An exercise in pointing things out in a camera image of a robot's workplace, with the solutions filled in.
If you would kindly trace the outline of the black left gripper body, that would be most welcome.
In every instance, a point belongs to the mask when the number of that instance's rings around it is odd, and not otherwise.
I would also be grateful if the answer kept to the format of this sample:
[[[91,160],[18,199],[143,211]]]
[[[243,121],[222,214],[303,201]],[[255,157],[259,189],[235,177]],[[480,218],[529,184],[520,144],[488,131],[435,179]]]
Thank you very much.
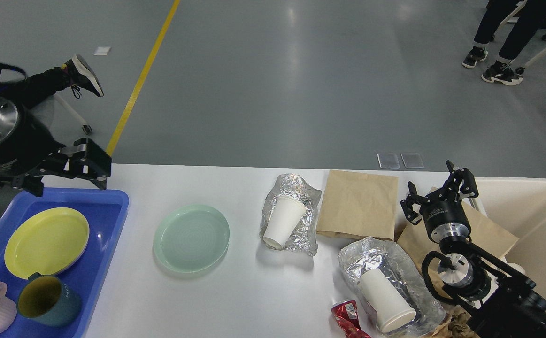
[[[24,107],[0,97],[0,177],[24,175],[63,147]]]

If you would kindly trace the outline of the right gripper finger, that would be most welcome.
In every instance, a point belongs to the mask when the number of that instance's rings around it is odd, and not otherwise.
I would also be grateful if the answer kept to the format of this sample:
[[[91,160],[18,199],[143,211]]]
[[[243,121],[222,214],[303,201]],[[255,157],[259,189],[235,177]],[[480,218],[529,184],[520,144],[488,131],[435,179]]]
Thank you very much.
[[[431,199],[417,194],[415,184],[409,181],[406,198],[400,201],[400,206],[407,221],[412,225],[418,225],[423,219],[423,216],[414,210],[414,205],[427,206],[430,203]]]
[[[435,191],[438,201],[459,203],[463,199],[476,199],[479,190],[475,176],[468,168],[460,169],[450,160],[445,161],[449,171],[449,177],[441,188]]]

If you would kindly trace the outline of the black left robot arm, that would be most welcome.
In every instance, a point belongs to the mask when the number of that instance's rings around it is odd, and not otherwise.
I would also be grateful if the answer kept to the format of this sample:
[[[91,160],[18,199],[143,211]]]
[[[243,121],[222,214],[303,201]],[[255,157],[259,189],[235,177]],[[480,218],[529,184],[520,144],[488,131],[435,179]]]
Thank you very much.
[[[90,181],[105,190],[112,159],[90,138],[62,144],[30,110],[59,91],[80,89],[99,98],[100,82],[86,60],[74,55],[62,66],[28,76],[20,67],[0,63],[0,188],[9,185],[41,197],[44,176]]]

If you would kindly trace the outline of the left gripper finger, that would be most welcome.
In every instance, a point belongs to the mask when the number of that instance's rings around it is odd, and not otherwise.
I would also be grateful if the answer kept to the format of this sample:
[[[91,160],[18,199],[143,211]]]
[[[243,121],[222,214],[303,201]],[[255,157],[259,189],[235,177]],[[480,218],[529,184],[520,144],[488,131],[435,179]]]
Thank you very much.
[[[62,147],[43,161],[43,175],[67,179],[83,179],[99,190],[107,188],[112,158],[90,138],[81,138],[73,145]]]
[[[24,190],[35,197],[43,197],[44,184],[42,177],[34,176],[17,176],[17,177],[0,177],[0,188],[10,186],[13,190]]]

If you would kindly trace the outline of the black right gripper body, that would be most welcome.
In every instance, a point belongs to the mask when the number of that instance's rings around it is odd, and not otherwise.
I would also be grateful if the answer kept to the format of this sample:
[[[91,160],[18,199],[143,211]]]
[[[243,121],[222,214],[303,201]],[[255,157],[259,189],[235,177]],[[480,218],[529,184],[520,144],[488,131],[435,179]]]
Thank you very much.
[[[439,201],[421,206],[421,216],[427,235],[434,243],[448,237],[466,239],[471,234],[471,226],[461,201]]]

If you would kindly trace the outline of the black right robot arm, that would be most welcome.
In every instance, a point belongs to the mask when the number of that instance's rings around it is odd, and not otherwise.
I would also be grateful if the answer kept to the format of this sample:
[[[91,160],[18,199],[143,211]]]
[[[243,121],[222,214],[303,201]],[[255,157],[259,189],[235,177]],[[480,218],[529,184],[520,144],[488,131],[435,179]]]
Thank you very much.
[[[419,195],[408,182],[400,201],[407,221],[423,221],[439,246],[421,264],[425,286],[437,300],[470,314],[467,325],[481,338],[546,338],[546,299],[536,283],[472,242],[462,201],[479,196],[475,176],[451,161],[446,166],[449,176],[440,188]]]

